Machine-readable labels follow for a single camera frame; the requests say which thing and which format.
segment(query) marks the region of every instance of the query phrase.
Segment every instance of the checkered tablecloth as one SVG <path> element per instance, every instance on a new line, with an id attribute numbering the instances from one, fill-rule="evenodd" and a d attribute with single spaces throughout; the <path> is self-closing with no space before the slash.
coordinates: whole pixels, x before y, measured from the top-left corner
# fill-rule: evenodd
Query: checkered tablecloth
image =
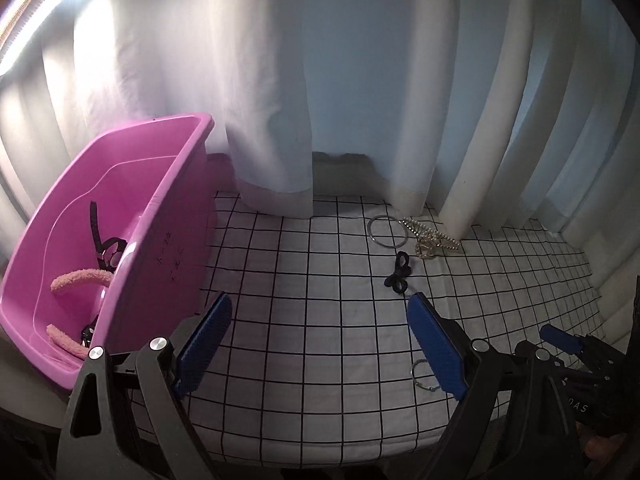
<path id="1" fill-rule="evenodd" d="M 396 214 L 378 200 L 316 197 L 311 220 L 256 214 L 222 192 L 214 204 L 218 228 L 210 232 L 202 302 L 224 290 L 234 320 L 185 407 L 215 460 L 339 465 L 435 442 L 456 401 L 415 388 L 410 378 L 412 362 L 424 357 L 406 324 L 413 292 L 502 352 L 524 338 L 538 344 L 538 328 L 548 322 L 604 336 L 584 254 L 537 221 L 498 235 L 474 226 L 460 251 L 412 256 L 403 298 L 383 285 L 395 250 L 366 236 L 368 219 Z M 441 225 L 429 209 L 417 219 Z M 403 238 L 396 222 L 372 227 L 384 243 Z M 414 243 L 401 249 L 413 254 Z M 417 372 L 435 384 L 428 365 Z M 148 434 L 144 408 L 134 401 Z M 507 403 L 500 394 L 494 416 Z"/>

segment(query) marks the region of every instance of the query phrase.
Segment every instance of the blue rubber pad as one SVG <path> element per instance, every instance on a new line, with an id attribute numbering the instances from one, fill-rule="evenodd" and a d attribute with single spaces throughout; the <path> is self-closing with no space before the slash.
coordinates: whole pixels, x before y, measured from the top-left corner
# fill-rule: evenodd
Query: blue rubber pad
<path id="1" fill-rule="evenodd" d="M 462 357 L 417 294 L 409 300 L 406 320 L 440 387 L 456 400 L 462 400 L 466 394 Z"/>
<path id="2" fill-rule="evenodd" d="M 545 325 L 540 329 L 540 339 L 568 354 L 576 355 L 582 352 L 582 341 L 579 338 L 552 325 Z"/>
<path id="3" fill-rule="evenodd" d="M 176 361 L 174 392 L 178 399 L 196 390 L 231 323 L 231 299 L 220 295 L 207 311 Z"/>

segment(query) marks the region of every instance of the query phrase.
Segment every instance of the led light strip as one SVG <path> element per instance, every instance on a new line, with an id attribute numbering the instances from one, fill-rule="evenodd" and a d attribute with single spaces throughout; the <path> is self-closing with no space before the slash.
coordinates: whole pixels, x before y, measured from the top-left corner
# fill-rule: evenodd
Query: led light strip
<path id="1" fill-rule="evenodd" d="M 43 0 L 25 21 L 22 28 L 14 34 L 18 20 L 32 1 L 12 0 L 0 17 L 0 76 L 11 69 L 35 31 L 63 0 Z"/>

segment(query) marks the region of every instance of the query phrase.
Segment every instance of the white curtain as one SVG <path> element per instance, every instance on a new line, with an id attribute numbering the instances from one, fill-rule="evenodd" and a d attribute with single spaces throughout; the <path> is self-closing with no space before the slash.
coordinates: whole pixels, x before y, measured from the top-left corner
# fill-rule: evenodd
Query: white curtain
<path id="1" fill-rule="evenodd" d="M 0 80 L 0 248 L 99 132 L 204 111 L 260 211 L 426 200 L 454 237 L 533 216 L 607 290 L 640 270 L 636 59 L 610 0 L 65 2 Z"/>

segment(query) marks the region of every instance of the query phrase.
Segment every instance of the pink tub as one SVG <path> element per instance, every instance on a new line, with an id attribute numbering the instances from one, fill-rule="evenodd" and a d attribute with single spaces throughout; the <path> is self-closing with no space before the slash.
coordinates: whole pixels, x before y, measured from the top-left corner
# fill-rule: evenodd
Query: pink tub
<path id="1" fill-rule="evenodd" d="M 100 311 L 92 346 L 131 351 L 170 334 L 197 309 L 210 197 L 204 141 L 212 127 L 209 115 L 191 114 L 101 134 L 27 225 L 4 276 L 0 323 L 29 361 L 63 388 L 73 388 L 82 361 L 49 340 L 48 324 L 79 342 Z M 109 288 L 81 285 L 54 296 L 49 286 L 55 277 L 97 268 L 92 200 L 102 240 L 124 238 L 127 248 Z"/>

